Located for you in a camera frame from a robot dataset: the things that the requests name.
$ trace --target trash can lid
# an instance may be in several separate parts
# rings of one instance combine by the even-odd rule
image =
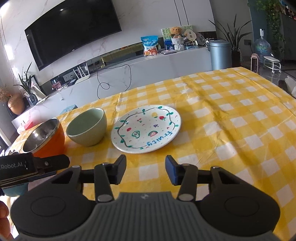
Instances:
[[[211,40],[209,45],[211,47],[231,47],[230,42],[224,40]]]

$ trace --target orange bowl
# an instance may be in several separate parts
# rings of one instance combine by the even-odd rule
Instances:
[[[60,121],[52,118],[38,126],[27,138],[23,152],[34,157],[49,157],[64,153],[65,134]]]

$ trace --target white stool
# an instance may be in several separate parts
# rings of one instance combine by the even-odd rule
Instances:
[[[272,73],[275,73],[275,70],[278,70],[281,73],[281,63],[278,59],[271,56],[264,56],[263,67],[272,69]]]

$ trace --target human hand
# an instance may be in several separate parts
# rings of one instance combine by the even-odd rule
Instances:
[[[7,218],[8,215],[8,207],[4,202],[0,201],[0,234],[7,240],[12,240],[13,236],[10,233],[10,224]]]

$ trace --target green hanging vine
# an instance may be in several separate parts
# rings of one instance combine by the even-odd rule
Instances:
[[[257,10],[265,11],[268,30],[271,31],[271,48],[276,56],[281,56],[284,52],[280,41],[285,41],[284,36],[280,33],[281,27],[281,4],[279,0],[256,0],[255,7]]]

